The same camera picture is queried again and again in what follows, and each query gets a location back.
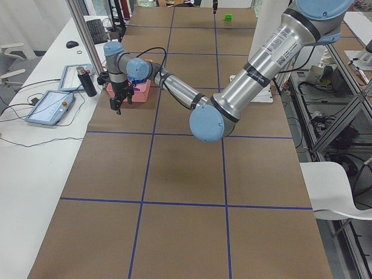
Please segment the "long blue block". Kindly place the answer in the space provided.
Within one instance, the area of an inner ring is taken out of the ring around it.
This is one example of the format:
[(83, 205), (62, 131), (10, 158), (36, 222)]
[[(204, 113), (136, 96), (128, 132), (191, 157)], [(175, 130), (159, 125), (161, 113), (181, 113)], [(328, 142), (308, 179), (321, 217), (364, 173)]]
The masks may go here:
[(134, 85), (137, 85), (137, 84), (142, 84), (142, 83), (146, 83), (147, 82), (147, 79), (144, 78), (144, 79), (135, 79), (133, 77), (130, 77), (128, 76), (128, 81), (131, 83), (131, 84), (134, 84)]

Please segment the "lower teach pendant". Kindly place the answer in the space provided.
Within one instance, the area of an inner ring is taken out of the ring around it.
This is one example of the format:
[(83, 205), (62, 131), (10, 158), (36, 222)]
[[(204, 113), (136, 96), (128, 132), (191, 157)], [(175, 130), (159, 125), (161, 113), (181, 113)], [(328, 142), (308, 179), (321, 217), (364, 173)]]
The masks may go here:
[(72, 107), (75, 96), (72, 92), (47, 91), (24, 119), (28, 123), (54, 126)]

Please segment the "green block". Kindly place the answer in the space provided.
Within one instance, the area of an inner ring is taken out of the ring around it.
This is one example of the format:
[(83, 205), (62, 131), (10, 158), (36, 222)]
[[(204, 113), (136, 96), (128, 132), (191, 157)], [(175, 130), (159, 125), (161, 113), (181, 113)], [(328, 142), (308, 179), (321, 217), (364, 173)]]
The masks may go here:
[(224, 21), (225, 22), (231, 22), (232, 21), (232, 18), (233, 18), (233, 16), (232, 16), (232, 14), (225, 14), (225, 18), (224, 18)]

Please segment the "black computer mouse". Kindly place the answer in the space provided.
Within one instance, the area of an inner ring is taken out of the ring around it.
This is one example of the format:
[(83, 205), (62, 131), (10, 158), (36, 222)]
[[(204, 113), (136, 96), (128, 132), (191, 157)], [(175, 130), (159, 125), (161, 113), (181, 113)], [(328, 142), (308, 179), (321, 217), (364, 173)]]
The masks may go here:
[(66, 48), (67, 49), (72, 49), (72, 48), (77, 47), (77, 46), (79, 46), (79, 43), (77, 41), (68, 41), (66, 43)]

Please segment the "pink plastic box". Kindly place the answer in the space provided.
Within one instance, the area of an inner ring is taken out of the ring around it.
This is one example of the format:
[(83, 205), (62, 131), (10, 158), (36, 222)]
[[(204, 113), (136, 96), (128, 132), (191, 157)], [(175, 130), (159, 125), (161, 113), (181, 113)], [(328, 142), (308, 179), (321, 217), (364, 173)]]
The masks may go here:
[[(144, 79), (147, 73), (146, 70), (149, 70), (150, 68), (150, 65), (148, 64), (148, 62), (152, 62), (152, 60), (143, 60), (141, 58), (134, 58), (131, 61), (129, 61), (129, 63), (127, 64), (127, 66), (129, 67), (130, 74), (128, 75), (126, 73), (127, 69), (124, 69), (125, 73), (123, 74), (120, 73), (120, 75), (124, 76), (127, 81), (128, 81), (128, 76), (133, 77), (135, 79), (139, 79), (139, 80)], [(148, 100), (148, 94), (149, 94), (149, 90), (151, 87), (150, 79), (147, 79), (146, 83), (137, 84), (137, 85), (131, 84), (129, 81), (128, 83), (129, 85), (132, 85), (133, 87), (138, 87), (142, 89), (141, 92), (134, 91), (133, 102), (144, 103)]]

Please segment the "upper teach pendant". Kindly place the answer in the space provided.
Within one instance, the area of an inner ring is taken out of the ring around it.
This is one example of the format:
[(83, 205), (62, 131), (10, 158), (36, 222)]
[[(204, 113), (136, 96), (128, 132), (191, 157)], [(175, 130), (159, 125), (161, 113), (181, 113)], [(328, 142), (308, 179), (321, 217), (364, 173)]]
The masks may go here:
[(72, 90), (83, 90), (83, 86), (80, 83), (80, 80), (78, 78), (77, 68), (83, 67), (84, 70), (92, 76), (95, 72), (93, 69), (92, 64), (86, 63), (86, 64), (76, 64), (76, 65), (66, 65), (63, 69), (62, 77), (60, 79), (59, 91), (72, 91)]

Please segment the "black water bottle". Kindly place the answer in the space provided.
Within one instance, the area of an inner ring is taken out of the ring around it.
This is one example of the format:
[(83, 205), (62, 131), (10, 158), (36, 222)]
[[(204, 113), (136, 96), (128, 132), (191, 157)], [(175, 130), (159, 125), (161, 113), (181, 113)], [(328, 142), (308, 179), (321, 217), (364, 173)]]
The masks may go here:
[(82, 66), (76, 67), (77, 75), (80, 80), (81, 85), (83, 86), (84, 91), (89, 97), (93, 97), (97, 94), (94, 84), (91, 80), (89, 73)]

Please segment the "aluminium frame post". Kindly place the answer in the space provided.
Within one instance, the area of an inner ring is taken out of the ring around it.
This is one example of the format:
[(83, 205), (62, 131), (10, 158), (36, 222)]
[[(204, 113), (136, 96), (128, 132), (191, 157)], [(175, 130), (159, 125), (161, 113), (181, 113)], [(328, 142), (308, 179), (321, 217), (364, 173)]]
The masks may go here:
[(97, 53), (97, 50), (95, 48), (94, 42), (91, 38), (90, 32), (88, 30), (79, 3), (77, 0), (66, 0), (66, 3), (67, 7), (69, 8), (72, 19), (74, 20), (74, 23), (76, 25), (77, 31), (80, 35), (80, 38), (83, 42), (83, 45), (85, 46), (91, 64), (96, 74), (99, 75), (101, 72), (103, 72), (103, 66)]

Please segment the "white plastic chair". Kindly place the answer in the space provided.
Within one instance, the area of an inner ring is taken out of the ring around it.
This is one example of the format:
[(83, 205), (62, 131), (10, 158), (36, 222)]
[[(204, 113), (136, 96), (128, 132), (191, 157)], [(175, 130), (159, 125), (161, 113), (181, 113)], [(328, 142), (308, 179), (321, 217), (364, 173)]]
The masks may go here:
[(356, 208), (348, 176), (335, 162), (300, 164), (314, 216), (320, 220), (371, 220), (371, 209)]

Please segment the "teach pendant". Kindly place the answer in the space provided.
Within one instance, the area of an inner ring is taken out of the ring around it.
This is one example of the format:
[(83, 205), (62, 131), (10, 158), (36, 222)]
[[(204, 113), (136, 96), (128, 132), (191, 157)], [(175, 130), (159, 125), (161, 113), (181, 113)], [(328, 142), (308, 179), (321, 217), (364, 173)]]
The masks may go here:
[(72, 92), (47, 91), (24, 119), (28, 123), (54, 126), (72, 107), (75, 96)]
[(83, 86), (80, 83), (80, 80), (78, 78), (77, 68), (83, 67), (84, 70), (92, 76), (95, 72), (93, 69), (92, 64), (86, 63), (86, 64), (76, 64), (76, 65), (66, 65), (63, 69), (62, 77), (60, 79), (59, 91), (72, 91), (72, 90), (83, 90)]

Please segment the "black keyboard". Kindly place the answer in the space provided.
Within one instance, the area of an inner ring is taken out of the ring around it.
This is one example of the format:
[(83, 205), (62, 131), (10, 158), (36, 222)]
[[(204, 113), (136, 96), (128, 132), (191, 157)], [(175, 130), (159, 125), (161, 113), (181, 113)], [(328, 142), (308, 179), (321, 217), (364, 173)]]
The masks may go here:
[(88, 20), (86, 21), (86, 24), (95, 45), (106, 43), (108, 41), (101, 19)]

